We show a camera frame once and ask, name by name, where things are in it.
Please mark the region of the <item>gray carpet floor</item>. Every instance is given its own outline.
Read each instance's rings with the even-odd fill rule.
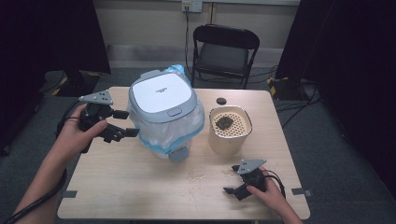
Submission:
[[[131,86],[140,74],[163,68],[113,68],[112,75],[103,75],[95,91],[112,86]],[[254,68],[247,88],[269,90],[265,79],[272,68]],[[62,72],[46,74],[48,83],[55,84]],[[195,88],[241,89],[232,79],[197,80]],[[314,86],[306,86],[308,95]],[[319,99],[315,93],[314,100]],[[0,221],[9,217],[33,179],[40,162],[55,139],[57,122],[76,98],[54,97],[45,93],[37,113],[26,123],[10,145],[8,157],[0,158]],[[303,105],[296,101],[274,100],[281,124],[285,124]],[[311,217],[304,223],[396,223],[396,203],[370,164],[343,137],[336,119],[320,100],[307,106],[284,127],[298,175],[304,189],[313,193],[307,197]],[[78,158],[69,167],[69,177]],[[130,223],[112,220],[61,220],[56,223]],[[281,223],[279,221],[261,223]]]

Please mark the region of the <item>chair backrest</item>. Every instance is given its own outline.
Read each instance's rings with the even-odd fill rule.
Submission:
[[[260,46],[260,39],[251,31],[229,26],[207,24],[197,27],[193,33],[194,45],[203,42],[239,49],[255,49]]]

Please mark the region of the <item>clear plastic bag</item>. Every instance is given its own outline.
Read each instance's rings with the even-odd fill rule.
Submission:
[[[190,83],[184,75],[184,69],[181,65],[172,65],[164,72],[182,73],[183,77]],[[205,124],[204,106],[199,99],[197,99],[196,107],[189,114],[165,123],[153,123],[141,119],[135,113],[131,102],[128,103],[127,111],[130,113],[129,118],[134,126],[140,129],[138,136],[142,144],[162,154],[169,154],[183,142],[192,139],[204,128]]]

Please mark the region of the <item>wooden table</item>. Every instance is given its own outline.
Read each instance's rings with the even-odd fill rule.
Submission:
[[[125,110],[126,87],[110,88],[114,109]],[[302,219],[310,216],[290,151],[271,96],[267,91],[196,89],[205,107],[205,127],[192,138],[190,156],[174,163],[159,159],[138,138],[123,138],[108,144],[95,138],[90,151],[81,155],[67,190],[75,198],[64,198],[60,218],[98,219],[189,219],[264,220],[278,217],[254,196],[239,202],[223,187],[237,188],[242,182],[231,166],[242,159],[266,159],[264,167],[276,172],[286,188],[287,200]],[[243,107],[253,131],[233,156],[220,156],[209,146],[209,112],[223,97],[227,105]],[[129,120],[108,119],[121,128]]]

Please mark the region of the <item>black tape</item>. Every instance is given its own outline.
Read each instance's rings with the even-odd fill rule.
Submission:
[[[291,192],[293,193],[293,195],[303,194],[303,195],[305,195],[305,197],[310,197],[313,195],[313,193],[310,189],[303,189],[303,188],[292,189]]]
[[[76,190],[66,190],[63,194],[63,198],[76,198],[77,191]]]

